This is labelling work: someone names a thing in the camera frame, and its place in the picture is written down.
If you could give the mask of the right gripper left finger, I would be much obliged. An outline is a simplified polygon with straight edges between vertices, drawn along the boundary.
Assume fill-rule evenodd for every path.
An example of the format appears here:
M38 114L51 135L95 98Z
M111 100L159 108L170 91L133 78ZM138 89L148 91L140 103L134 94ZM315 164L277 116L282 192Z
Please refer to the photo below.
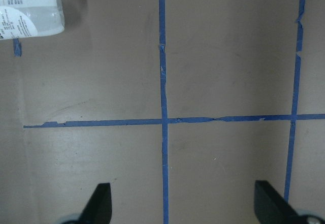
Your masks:
M111 184L99 183L77 218L58 223L109 224L112 220L112 212Z

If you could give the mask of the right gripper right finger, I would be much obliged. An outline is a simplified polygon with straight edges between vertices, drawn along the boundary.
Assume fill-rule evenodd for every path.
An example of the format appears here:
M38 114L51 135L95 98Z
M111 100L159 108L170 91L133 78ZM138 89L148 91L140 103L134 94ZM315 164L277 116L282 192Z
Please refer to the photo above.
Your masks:
M254 184L254 214L261 224L324 223L319 216L298 214L266 180Z

